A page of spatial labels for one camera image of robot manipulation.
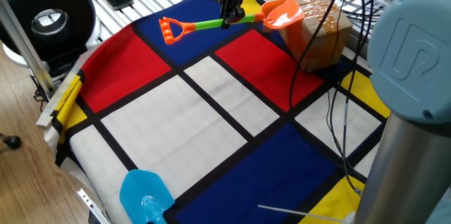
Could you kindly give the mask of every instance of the black cable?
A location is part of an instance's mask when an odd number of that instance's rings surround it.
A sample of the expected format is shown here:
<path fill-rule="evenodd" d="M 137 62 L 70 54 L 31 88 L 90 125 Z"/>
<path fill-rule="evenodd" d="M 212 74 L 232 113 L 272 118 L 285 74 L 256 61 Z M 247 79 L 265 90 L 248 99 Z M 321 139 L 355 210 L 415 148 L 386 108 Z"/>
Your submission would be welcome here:
<path fill-rule="evenodd" d="M 318 27 L 316 28 L 315 32 L 313 33 L 313 35 L 311 36 L 311 39 L 309 41 L 309 43 L 307 44 L 307 46 L 305 47 L 304 52 L 302 52 L 301 57 L 299 58 L 299 61 L 297 62 L 297 66 L 296 66 L 296 70 L 295 70 L 295 74 L 293 75 L 293 79 L 291 81 L 291 86 L 290 86 L 290 96 L 289 96 L 289 100 L 288 103 L 290 105 L 290 111 L 292 110 L 293 106 L 292 106 L 292 95 L 293 95 L 293 89 L 295 86 L 295 82 L 296 82 L 296 75 L 299 72 L 299 68 L 301 65 L 302 60 L 304 60 L 304 57 L 307 55 L 308 50 L 310 49 L 310 46 L 313 44 L 313 41 L 315 40 L 316 36 L 319 33 L 319 30 L 323 27 L 324 22 L 326 21 L 326 18 L 329 15 L 330 10 L 332 9 L 333 5 L 335 3 L 335 0 L 332 0 L 329 4 L 329 7 L 327 8 L 326 12 L 324 13 L 323 18 L 321 19 L 321 21 L 319 22 Z"/>
<path fill-rule="evenodd" d="M 309 41 L 309 43 L 307 44 L 305 50 L 303 51 L 301 57 L 299 58 L 299 61 L 297 62 L 297 66 L 295 69 L 295 73 L 293 74 L 293 78 L 291 81 L 291 86 L 290 86 L 290 95 L 289 95 L 289 105 L 290 105 L 290 110 L 289 112 L 292 111 L 293 106 L 292 106 L 292 95 L 293 95 L 293 89 L 295 86 L 295 82 L 296 82 L 296 76 L 299 72 L 299 68 L 301 66 L 301 62 L 304 60 L 304 57 L 307 55 L 308 50 L 310 49 L 310 46 L 312 45 L 313 41 L 315 40 L 316 36 L 318 35 L 319 31 L 321 30 L 324 22 L 326 21 L 328 14 L 330 13 L 330 10 L 332 9 L 333 5 L 335 3 L 335 0 L 331 0 L 329 7 L 327 8 L 326 12 L 324 13 L 323 18 L 321 19 L 320 23 L 318 24 L 318 27 L 316 28 L 315 32 L 313 33 L 313 35 L 311 36 L 311 39 Z M 296 124 L 296 120 L 295 120 L 295 115 L 294 113 L 292 113 L 292 120 L 294 121 L 295 124 L 295 128 L 297 130 L 297 132 L 299 133 L 299 135 L 307 142 L 307 144 L 309 144 L 312 148 L 314 148 L 317 152 L 319 152 L 322 156 L 324 156 L 326 159 L 328 159 L 330 162 L 334 163 L 336 166 L 338 166 L 339 168 L 343 168 L 342 165 L 340 165 L 339 163 L 337 163 L 336 161 L 334 161 L 330 156 L 328 156 L 327 154 L 325 154 L 324 152 L 322 152 L 320 149 L 318 149 L 317 147 L 314 146 L 314 144 L 312 142 L 310 142 L 308 139 L 308 137 L 305 137 L 303 134 L 303 132 L 298 128 L 298 125 Z"/>
<path fill-rule="evenodd" d="M 348 16 L 347 18 L 351 19 L 351 20 L 360 20 L 360 21 L 363 20 L 362 18 L 357 18 L 357 17 L 352 17 L 352 16 Z M 372 20 L 371 22 L 372 23 L 377 23 L 377 20 Z"/>
<path fill-rule="evenodd" d="M 362 14 L 361 13 L 355 13 L 355 12 L 351 12 L 351 11 L 346 11 L 346 10 L 343 10 L 343 13 L 345 13 L 345 14 L 352 14 L 352 15 L 355 15 L 355 16 L 362 16 Z"/>
<path fill-rule="evenodd" d="M 370 21 L 370 22 L 372 21 L 372 18 L 373 18 L 373 4 L 374 4 L 374 0 L 370 0 L 370 14 L 369 14 L 369 17 L 368 17 L 368 21 Z M 367 38 L 368 38 L 368 36 L 369 36 L 369 31 L 370 31 L 370 29 L 371 29 L 371 25 L 368 25 L 368 29 L 367 29 L 367 31 L 366 31 L 366 34 L 365 34 L 364 38 L 362 39 L 362 35 L 363 35 L 362 30 L 364 29 L 364 19 L 366 18 L 366 15 L 365 15 L 365 9 L 364 9 L 364 8 L 362 8 L 362 12 L 363 12 L 362 26 L 361 26 L 361 34 L 360 34 L 360 36 L 359 36 L 359 41 L 362 41 L 362 42 L 357 42 L 357 50 L 356 50 L 356 54 L 354 55 L 354 58 L 352 59 L 352 65 L 354 65 L 354 67 L 355 67 L 355 64 L 357 64 L 357 58 L 358 58 L 358 55 L 360 54 L 361 50 L 363 49 L 363 47 L 364 47 L 364 45 L 365 45 L 365 42 L 366 42 L 366 40 L 367 40 Z M 355 77 L 355 68 L 353 68 L 353 69 L 354 69 L 354 70 L 352 71 L 351 80 L 350 80 L 350 86 L 349 86 L 349 89 L 348 89 L 349 92 L 351 92 L 351 89 L 352 89 L 352 83 L 354 82 L 354 77 Z M 337 92 L 338 92 L 338 90 L 336 89 L 336 90 L 335 90 L 334 97 L 333 97 L 333 100 L 332 100 L 332 106 L 331 106 L 331 108 L 330 108 L 330 128 L 331 128 L 332 131 L 333 131 L 333 120 L 332 120 L 333 105 L 335 104 L 335 98 L 336 98 Z M 356 193 L 361 194 L 361 191 L 360 191 L 359 189 L 356 189 L 355 186 L 352 184 L 351 180 L 349 179 L 349 174 L 348 174 L 348 172 L 347 172 L 347 165 L 348 165 L 348 162 L 346 161 L 346 152 L 345 152 L 345 148 L 346 148 L 347 107 L 348 107 L 348 103 L 349 103 L 349 97 L 346 97 L 346 101 L 345 101 L 345 117 L 344 117 L 344 123 L 343 123 L 343 155 L 342 155 L 342 158 L 343 158 L 343 168 L 344 168 L 344 170 L 345 170 L 345 176 L 346 176 L 346 178 L 347 178 L 347 181 L 348 181 L 348 183 L 350 184 L 350 186 L 352 187 L 352 189 L 353 189 Z"/>

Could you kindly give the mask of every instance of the blue square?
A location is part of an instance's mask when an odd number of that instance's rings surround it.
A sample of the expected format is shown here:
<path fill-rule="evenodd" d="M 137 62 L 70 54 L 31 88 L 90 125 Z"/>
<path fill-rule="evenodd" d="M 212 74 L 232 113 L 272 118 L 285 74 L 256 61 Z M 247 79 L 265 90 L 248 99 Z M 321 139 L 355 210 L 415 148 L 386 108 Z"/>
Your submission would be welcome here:
<path fill-rule="evenodd" d="M 216 0 L 185 0 L 166 10 L 139 20 L 135 24 L 137 24 L 140 32 L 157 45 L 165 55 L 177 65 L 182 65 L 247 25 L 231 25 L 227 30 L 221 28 L 200 30 L 185 35 L 174 44 L 167 45 L 161 33 L 159 19 L 166 16 L 167 18 L 173 18 L 180 22 L 195 23 L 218 19 L 220 12 L 221 6 Z M 174 37 L 181 33 L 181 28 L 177 25 L 171 24 L 171 28 Z"/>
<path fill-rule="evenodd" d="M 286 125 L 175 217 L 180 223 L 280 223 L 336 169 Z"/>

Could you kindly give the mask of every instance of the brown packing tape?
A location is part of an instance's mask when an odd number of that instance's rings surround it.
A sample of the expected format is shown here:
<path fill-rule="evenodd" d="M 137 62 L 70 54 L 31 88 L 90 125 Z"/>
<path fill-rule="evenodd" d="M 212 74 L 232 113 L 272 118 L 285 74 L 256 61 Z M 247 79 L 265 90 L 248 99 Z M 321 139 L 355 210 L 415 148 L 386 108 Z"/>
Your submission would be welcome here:
<path fill-rule="evenodd" d="M 331 0 L 296 1 L 304 11 L 305 19 L 279 30 L 279 33 L 294 57 L 300 60 L 313 33 L 330 6 Z M 340 15 L 340 9 L 333 5 L 318 35 L 304 55 L 301 62 L 302 70 L 310 72 L 338 63 L 351 29 L 352 23 L 344 14 Z"/>
<path fill-rule="evenodd" d="M 322 2 L 321 0 L 305 0 L 309 3 L 302 7 L 306 18 L 315 17 L 319 21 L 324 17 L 324 14 L 329 7 L 330 2 Z M 326 34 L 332 34 L 337 31 L 337 21 L 332 16 L 332 12 L 338 12 L 340 9 L 334 4 L 330 13 L 326 17 L 322 28 L 326 31 Z"/>

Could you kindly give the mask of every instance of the black wheel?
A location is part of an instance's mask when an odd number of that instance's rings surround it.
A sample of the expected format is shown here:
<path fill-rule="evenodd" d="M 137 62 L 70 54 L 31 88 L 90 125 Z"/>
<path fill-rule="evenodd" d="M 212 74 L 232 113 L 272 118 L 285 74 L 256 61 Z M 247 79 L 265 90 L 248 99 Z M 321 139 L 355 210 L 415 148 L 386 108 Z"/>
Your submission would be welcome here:
<path fill-rule="evenodd" d="M 18 136 L 7 136 L 4 142 L 12 149 L 18 149 L 22 144 L 22 141 Z"/>

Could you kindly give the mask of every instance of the white cable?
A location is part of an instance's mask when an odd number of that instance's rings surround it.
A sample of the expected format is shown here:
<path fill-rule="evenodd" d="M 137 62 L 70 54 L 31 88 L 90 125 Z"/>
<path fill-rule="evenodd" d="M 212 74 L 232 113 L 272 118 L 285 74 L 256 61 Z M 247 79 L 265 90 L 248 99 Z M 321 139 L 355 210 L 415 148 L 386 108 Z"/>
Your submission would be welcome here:
<path fill-rule="evenodd" d="M 280 209 L 280 208 L 276 208 L 276 207 L 262 206 L 262 205 L 258 205 L 258 207 L 263 208 L 263 209 L 273 210 L 273 211 L 280 211 L 280 212 L 284 212 L 284 213 L 292 213 L 292 214 L 297 214 L 297 215 L 301 215 L 301 216 L 309 216 L 309 217 L 314 217 L 314 218 L 320 218 L 320 219 L 323 219 L 323 220 L 330 220 L 330 221 L 336 221 L 336 222 L 339 222 L 339 223 L 350 224 L 346 220 L 340 220 L 340 219 L 336 219 L 336 218 L 319 216 L 319 215 L 311 214 L 311 213 L 302 213 L 302 212 L 299 212 L 299 211 L 291 211 L 291 210 L 285 210 L 285 209 Z"/>

